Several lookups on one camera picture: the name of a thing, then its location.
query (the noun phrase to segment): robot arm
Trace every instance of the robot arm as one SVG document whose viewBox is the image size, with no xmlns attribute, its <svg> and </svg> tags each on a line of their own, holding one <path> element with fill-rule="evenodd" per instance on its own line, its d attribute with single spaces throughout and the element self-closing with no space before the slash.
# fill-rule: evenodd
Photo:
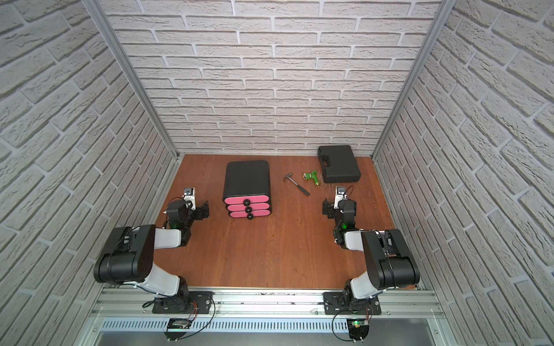
<svg viewBox="0 0 554 346">
<path fill-rule="evenodd" d="M 399 230 L 349 231 L 344 236 L 346 248 L 363 251 L 366 262 L 367 271 L 350 281 L 355 299 L 419 282 L 419 269 Z"/>
<path fill-rule="evenodd" d="M 343 249 L 363 251 L 367 271 L 348 280 L 345 304 L 357 310 L 386 289 L 419 282 L 419 269 L 404 237 L 397 229 L 364 231 L 356 228 L 356 202 L 337 188 L 334 205 L 325 200 L 323 214 L 335 220 L 333 236 Z"/>
<path fill-rule="evenodd" d="M 170 229 L 155 225 L 114 228 L 94 266 L 94 279 L 113 285 L 139 286 L 161 297 L 175 296 L 188 301 L 186 281 L 153 262 L 154 249 L 186 246 L 193 222 L 209 217 L 208 202 L 196 208 L 194 189 L 185 189 L 185 195 L 186 198 L 183 196 L 167 205 L 166 224 L 172 227 Z"/>
</svg>

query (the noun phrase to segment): metal rail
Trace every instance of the metal rail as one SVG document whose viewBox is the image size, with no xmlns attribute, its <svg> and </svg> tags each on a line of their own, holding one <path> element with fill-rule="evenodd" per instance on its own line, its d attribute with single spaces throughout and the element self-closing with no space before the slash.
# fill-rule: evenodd
<svg viewBox="0 0 554 346">
<path fill-rule="evenodd" d="M 329 317 L 325 314 L 322 296 L 323 292 L 329 290 L 219 287 L 190 287 L 190 290 L 214 292 L 216 317 Z M 142 308 L 142 304 L 149 300 L 152 300 L 152 295 L 133 287 L 104 288 L 92 309 L 91 317 L 182 317 L 181 314 L 152 314 L 151 308 Z M 433 291 L 387 291 L 379 295 L 379 303 L 382 314 L 373 318 L 444 318 Z"/>
</svg>

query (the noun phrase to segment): black tool case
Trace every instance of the black tool case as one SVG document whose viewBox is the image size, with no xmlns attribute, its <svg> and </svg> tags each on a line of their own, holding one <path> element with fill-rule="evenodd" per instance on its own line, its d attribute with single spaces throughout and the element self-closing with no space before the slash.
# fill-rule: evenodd
<svg viewBox="0 0 554 346">
<path fill-rule="evenodd" d="M 362 173 L 350 146 L 321 146 L 317 149 L 323 181 L 329 183 L 355 183 Z"/>
</svg>

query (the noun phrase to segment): mounting plate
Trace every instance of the mounting plate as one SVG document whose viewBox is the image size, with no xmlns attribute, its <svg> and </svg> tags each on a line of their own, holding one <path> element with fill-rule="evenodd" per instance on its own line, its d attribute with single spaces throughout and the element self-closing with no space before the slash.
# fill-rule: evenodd
<svg viewBox="0 0 554 346">
<path fill-rule="evenodd" d="M 210 291 L 191 291 L 189 292 L 191 300 L 198 306 L 198 314 L 207 314 L 212 301 L 209 297 L 213 296 Z M 154 303 L 152 313 L 179 313 L 190 314 L 194 310 L 191 304 L 185 304 L 179 297 L 160 298 Z"/>
<path fill-rule="evenodd" d="M 323 292 L 323 304 L 325 306 L 326 315 L 334 315 L 340 310 L 345 309 L 344 299 L 342 298 L 342 292 Z M 371 300 L 371 304 L 368 306 L 370 315 L 380 315 L 381 306 L 377 297 Z M 356 313 L 352 312 L 352 315 L 365 315 L 366 310 L 359 310 Z"/>
</svg>

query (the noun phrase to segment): aluminum frame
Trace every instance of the aluminum frame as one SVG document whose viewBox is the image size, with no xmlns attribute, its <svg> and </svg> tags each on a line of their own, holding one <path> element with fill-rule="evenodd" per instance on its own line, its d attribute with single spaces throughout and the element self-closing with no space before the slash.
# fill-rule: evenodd
<svg viewBox="0 0 554 346">
<path fill-rule="evenodd" d="M 267 288 L 190 287 L 191 291 L 212 291 L 217 317 L 328 318 L 323 292 L 340 290 L 287 290 Z M 91 317 L 182 317 L 182 314 L 152 314 L 142 304 L 152 295 L 131 286 L 104 288 Z M 444 313 L 433 291 L 394 290 L 379 295 L 382 314 L 373 318 L 443 319 Z"/>
<path fill-rule="evenodd" d="M 85 7 L 90 14 L 90 18 L 92 18 L 92 20 L 98 27 L 98 31 L 100 31 L 100 33 L 104 37 L 106 45 L 110 48 L 115 60 L 121 67 L 123 74 L 125 75 L 125 77 L 127 77 L 129 84 L 133 88 L 133 91 L 136 93 L 138 100 L 144 107 L 146 114 L 148 114 L 148 117 L 152 121 L 154 128 L 160 134 L 163 144 L 170 152 L 170 155 L 174 159 L 177 159 L 179 156 L 179 152 L 173 144 L 171 137 L 167 133 L 167 130 L 163 125 L 160 116 L 158 115 L 158 112 L 156 111 L 156 108 L 152 103 L 152 100 L 150 100 L 146 89 L 142 85 L 142 82 L 140 81 L 140 78 L 131 63 L 131 60 L 125 53 L 123 45 L 121 45 L 121 42 L 119 42 L 119 39 L 117 38 L 113 27 L 108 21 L 106 13 L 102 9 L 99 0 L 83 0 L 83 3 L 85 4 Z"/>
<path fill-rule="evenodd" d="M 443 0 L 439 8 L 437 9 L 435 18 L 433 19 L 433 22 L 429 27 L 429 31 L 425 36 L 425 40 L 423 41 L 423 44 L 421 45 L 417 56 L 415 57 L 412 68 L 410 69 L 408 77 L 406 78 L 406 82 L 402 86 L 400 94 L 398 94 L 398 98 L 394 103 L 391 115 L 388 117 L 387 123 L 385 124 L 384 129 L 381 132 L 379 139 L 377 140 L 375 149 L 373 149 L 373 153 L 371 154 L 371 158 L 373 161 L 375 161 L 381 153 L 381 148 L 383 147 L 385 140 L 388 138 L 388 134 L 391 131 L 396 118 L 400 114 L 402 105 L 408 99 L 408 95 L 412 92 L 414 85 L 416 85 L 417 77 L 419 76 L 419 73 L 427 62 L 427 59 L 429 59 L 431 51 L 433 50 L 435 43 L 439 39 L 440 32 L 443 30 L 443 27 L 446 24 L 447 19 L 450 16 L 452 9 L 454 8 L 454 5 L 456 4 L 456 1 L 457 0 Z"/>
</svg>

